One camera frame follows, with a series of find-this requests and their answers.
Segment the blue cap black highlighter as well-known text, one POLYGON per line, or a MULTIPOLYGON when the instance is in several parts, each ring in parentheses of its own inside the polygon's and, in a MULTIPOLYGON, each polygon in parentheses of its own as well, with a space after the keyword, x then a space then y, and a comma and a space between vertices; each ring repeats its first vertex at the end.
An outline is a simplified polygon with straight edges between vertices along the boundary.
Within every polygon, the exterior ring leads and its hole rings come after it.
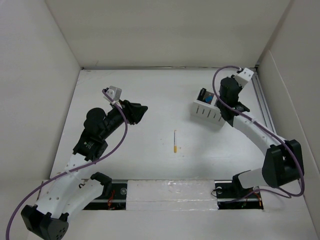
POLYGON ((204 102, 207 104, 211 104, 213 101, 213 98, 214 98, 213 96, 208 96, 204 99, 204 102))

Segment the yellow cap black highlighter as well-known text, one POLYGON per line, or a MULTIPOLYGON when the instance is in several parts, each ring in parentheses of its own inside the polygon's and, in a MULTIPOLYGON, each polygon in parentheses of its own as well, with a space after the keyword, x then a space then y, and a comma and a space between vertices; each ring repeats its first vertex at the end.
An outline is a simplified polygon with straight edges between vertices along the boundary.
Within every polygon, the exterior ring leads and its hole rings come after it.
POLYGON ((205 88, 202 88, 197 96, 197 100, 203 102, 205 100, 205 94, 207 90, 205 88))

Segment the yellow cap white pen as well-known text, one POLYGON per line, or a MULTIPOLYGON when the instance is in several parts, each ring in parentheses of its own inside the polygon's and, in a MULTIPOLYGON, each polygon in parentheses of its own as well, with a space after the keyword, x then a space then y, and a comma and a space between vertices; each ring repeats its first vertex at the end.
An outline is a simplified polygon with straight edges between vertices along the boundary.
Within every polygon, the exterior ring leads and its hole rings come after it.
POLYGON ((173 131, 173 152, 177 153, 178 146, 177 146, 177 130, 173 131))

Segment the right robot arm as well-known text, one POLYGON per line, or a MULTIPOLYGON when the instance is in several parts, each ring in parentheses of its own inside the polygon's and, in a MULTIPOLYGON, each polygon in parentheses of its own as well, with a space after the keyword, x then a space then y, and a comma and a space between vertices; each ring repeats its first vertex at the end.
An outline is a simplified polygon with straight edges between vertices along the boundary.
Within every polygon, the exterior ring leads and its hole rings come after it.
POLYGON ((229 191, 240 198, 250 190, 258 190, 262 186, 280 190, 283 185, 299 180, 300 193, 297 195, 303 195, 305 171, 300 143, 295 139, 286 140, 276 135, 249 115, 249 108, 239 101, 242 89, 234 75, 223 78, 216 105, 222 118, 260 149, 264 161, 261 168, 234 175, 229 191))

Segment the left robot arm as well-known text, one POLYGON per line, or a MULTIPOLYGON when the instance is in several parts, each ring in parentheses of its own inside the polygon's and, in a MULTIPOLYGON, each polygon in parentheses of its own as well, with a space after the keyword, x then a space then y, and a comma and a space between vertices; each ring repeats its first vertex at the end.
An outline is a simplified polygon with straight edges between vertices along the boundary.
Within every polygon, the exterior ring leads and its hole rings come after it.
POLYGON ((65 174, 53 180, 49 190, 34 205, 26 205, 21 217, 26 228, 43 240, 61 240, 69 223, 92 200, 107 198, 112 179, 96 171, 95 163, 105 152, 106 139, 122 124, 140 122, 148 107, 128 100, 105 112, 96 107, 86 114, 84 130, 64 168, 65 174))

